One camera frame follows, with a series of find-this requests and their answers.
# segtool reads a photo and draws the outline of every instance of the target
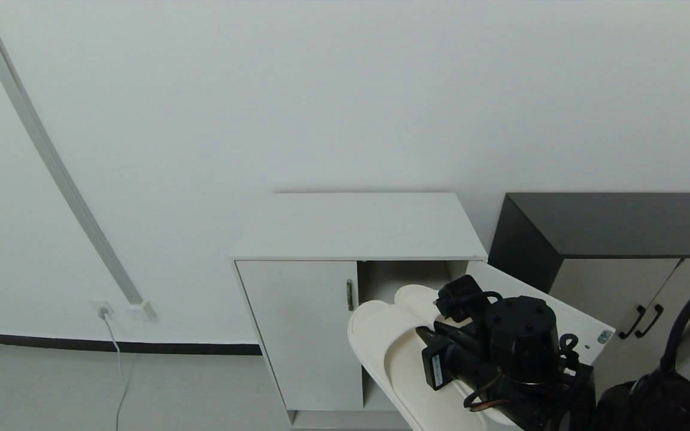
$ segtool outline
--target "dark gray cabinet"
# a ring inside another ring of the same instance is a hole
[[[489,263],[616,328],[598,391],[637,379],[690,298],[690,193],[508,193]]]

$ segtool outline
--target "cabinet top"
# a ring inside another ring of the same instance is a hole
[[[507,193],[567,257],[690,257],[690,193]]]
[[[249,221],[235,260],[485,260],[454,193],[280,193]]]

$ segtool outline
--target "open cabinet door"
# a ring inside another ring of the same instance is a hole
[[[547,301],[550,308],[555,311],[555,316],[558,317],[558,335],[574,333],[578,336],[579,344],[575,350],[579,354],[580,362],[586,365],[594,363],[616,332],[615,329],[594,317],[550,297],[486,262],[470,262],[467,265],[467,273],[475,278],[484,291],[499,292],[504,298],[525,295]]]

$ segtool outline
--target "gray cabinet door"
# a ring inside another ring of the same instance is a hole
[[[667,338],[682,307],[690,299],[690,259],[685,259],[648,305],[637,330],[609,357],[603,357],[596,373],[599,390],[637,380],[655,370],[667,346]],[[659,314],[656,323],[653,320]]]
[[[644,331],[648,329],[649,325],[656,316],[654,310],[655,306],[659,305],[662,310],[661,316],[659,317],[656,324],[654,324],[651,329],[642,338],[638,338],[637,335],[633,335],[630,340],[630,347],[634,346],[635,350],[640,350],[636,352],[636,355],[647,355],[649,357],[656,358],[657,360],[661,357],[664,352],[664,347],[667,346],[667,339],[670,335],[670,330],[672,325],[675,323],[675,319],[682,307],[690,299],[690,259],[685,259],[682,261],[667,283],[664,284],[661,291],[654,298],[653,302],[649,306],[649,311],[646,313],[643,321],[640,322],[640,330]]]
[[[355,262],[237,261],[278,387],[289,410],[361,410],[361,363],[350,349],[347,283]]]
[[[555,298],[616,328],[616,335],[594,363],[597,392],[637,379],[649,368],[649,358],[624,353],[634,335],[622,340],[638,317],[636,308],[647,308],[672,275],[679,259],[567,259],[552,290]],[[645,317],[653,315],[646,311]],[[644,327],[646,319],[638,324]]]
[[[648,306],[679,259],[566,259],[549,294],[624,332]]]

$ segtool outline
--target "label sticker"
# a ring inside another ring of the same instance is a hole
[[[435,387],[443,384],[443,373],[440,371],[440,355],[433,356],[433,374],[435,374]]]

